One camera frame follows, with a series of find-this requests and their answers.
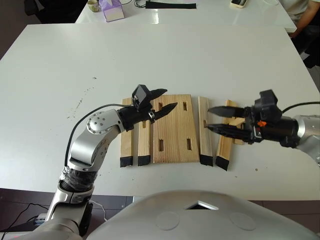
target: cup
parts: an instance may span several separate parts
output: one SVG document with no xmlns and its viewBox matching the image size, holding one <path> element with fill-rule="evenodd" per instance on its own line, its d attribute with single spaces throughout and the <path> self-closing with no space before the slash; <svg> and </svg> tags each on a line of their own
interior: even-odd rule
<svg viewBox="0 0 320 240">
<path fill-rule="evenodd" d="M 87 4 L 88 4 L 88 7 L 90 8 L 90 10 L 91 10 L 92 12 L 94 12 L 94 13 L 99 12 L 100 7 L 99 7 L 99 2 L 98 2 L 98 0 L 89 0 L 89 1 L 87 2 Z"/>
</svg>

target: black tape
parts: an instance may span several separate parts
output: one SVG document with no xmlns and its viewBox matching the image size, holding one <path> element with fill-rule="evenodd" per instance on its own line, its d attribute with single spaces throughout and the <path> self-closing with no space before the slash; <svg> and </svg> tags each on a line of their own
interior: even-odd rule
<svg viewBox="0 0 320 240">
<path fill-rule="evenodd" d="M 155 2 L 155 1 L 146 1 L 146 9 L 196 9 L 197 6 L 195 3 L 164 3 L 164 2 Z"/>
<path fill-rule="evenodd" d="M 221 156 L 216 156 L 215 165 L 217 165 L 218 167 L 227 171 L 228 165 L 229 165 L 229 160 L 227 160 Z"/>
<path fill-rule="evenodd" d="M 120 157 L 120 168 L 132 166 L 133 162 L 134 162 L 133 156 Z"/>
<path fill-rule="evenodd" d="M 138 166 L 148 165 L 150 163 L 150 160 L 151 160 L 150 155 L 138 156 Z"/>
<path fill-rule="evenodd" d="M 214 158 L 212 156 L 200 154 L 200 163 L 202 165 L 207 165 L 207 166 L 213 167 L 214 166 Z"/>
</svg>

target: black mount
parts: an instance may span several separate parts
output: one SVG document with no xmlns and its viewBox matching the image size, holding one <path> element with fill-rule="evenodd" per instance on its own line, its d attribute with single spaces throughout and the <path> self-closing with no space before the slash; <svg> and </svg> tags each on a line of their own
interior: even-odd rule
<svg viewBox="0 0 320 240">
<path fill-rule="evenodd" d="M 141 121 L 150 120 L 151 123 L 154 123 L 155 120 L 170 113 L 177 105 L 176 102 L 165 105 L 158 112 L 152 110 L 150 103 L 150 101 L 160 97 L 166 91 L 167 89 L 163 88 L 150 91 L 146 85 L 138 85 L 132 93 L 132 105 L 118 110 L 124 129 L 130 131 L 134 128 L 134 124 Z"/>
</svg>

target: black strap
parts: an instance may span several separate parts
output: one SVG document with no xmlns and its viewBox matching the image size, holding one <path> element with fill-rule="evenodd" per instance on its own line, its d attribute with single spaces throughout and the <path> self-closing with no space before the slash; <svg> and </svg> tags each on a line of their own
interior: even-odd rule
<svg viewBox="0 0 320 240">
<path fill-rule="evenodd" d="M 178 4 L 178 3 L 163 3 L 155 1 L 146 1 L 146 9 L 196 9 L 195 3 Z"/>
</svg>

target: orange component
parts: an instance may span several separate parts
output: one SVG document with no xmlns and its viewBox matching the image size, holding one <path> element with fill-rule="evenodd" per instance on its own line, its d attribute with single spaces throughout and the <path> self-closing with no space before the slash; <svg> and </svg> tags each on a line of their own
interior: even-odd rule
<svg viewBox="0 0 320 240">
<path fill-rule="evenodd" d="M 259 127 L 262 127 L 262 128 L 263 128 L 265 125 L 267 125 L 267 123 L 266 123 L 265 121 L 259 121 L 257 124 L 258 124 Z"/>
</svg>

